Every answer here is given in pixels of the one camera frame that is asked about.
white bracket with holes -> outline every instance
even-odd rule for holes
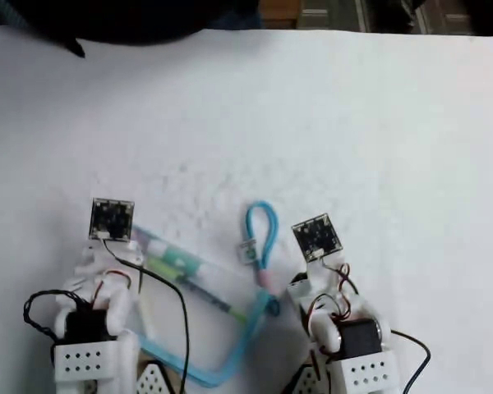
[[[322,394],[317,383],[314,368],[305,367],[297,380],[293,394]]]
[[[57,394],[134,394],[138,355],[139,338],[127,330],[116,341],[56,346]]]
[[[113,378],[117,372],[117,341],[55,347],[55,382]]]
[[[137,382],[137,394],[170,394],[163,373],[156,364],[149,364]]]
[[[398,392],[399,371],[391,350],[335,361],[330,373],[336,394]]]

wooden floor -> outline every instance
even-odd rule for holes
[[[301,29],[382,33],[376,23],[380,0],[303,0]],[[426,0],[416,12],[414,34],[473,34],[462,0]]]

black circuit board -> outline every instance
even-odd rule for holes
[[[106,240],[129,241],[134,206],[131,201],[93,199],[90,239],[98,240],[99,233],[102,233]]]
[[[293,226],[293,232],[308,263],[343,249],[327,213]]]

perforated plate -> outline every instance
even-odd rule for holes
[[[107,379],[117,370],[117,342],[105,341],[55,347],[55,381]]]
[[[389,390],[399,385],[396,357],[391,350],[331,364],[334,387],[347,394],[362,394]]]
[[[293,394],[323,394],[316,386],[316,373],[312,367],[305,367],[302,370]]]
[[[163,373],[156,364],[149,364],[137,381],[137,394],[170,394]]]

blue loop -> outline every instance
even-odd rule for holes
[[[255,208],[262,208],[265,211],[267,218],[269,219],[269,232],[266,236],[265,244],[263,246],[263,254],[261,255],[261,259],[256,260],[256,267],[258,270],[260,270],[267,269],[269,265],[270,253],[272,253],[272,249],[274,248],[274,244],[278,236],[279,221],[278,215],[276,215],[276,212],[274,211],[274,208],[272,208],[272,205],[270,205],[266,201],[255,202],[246,211],[245,224],[246,236],[248,236],[248,239],[256,238],[254,236],[254,229],[252,228],[252,212]],[[279,315],[279,301],[273,295],[270,297],[270,301],[267,304],[267,310],[273,316]]]

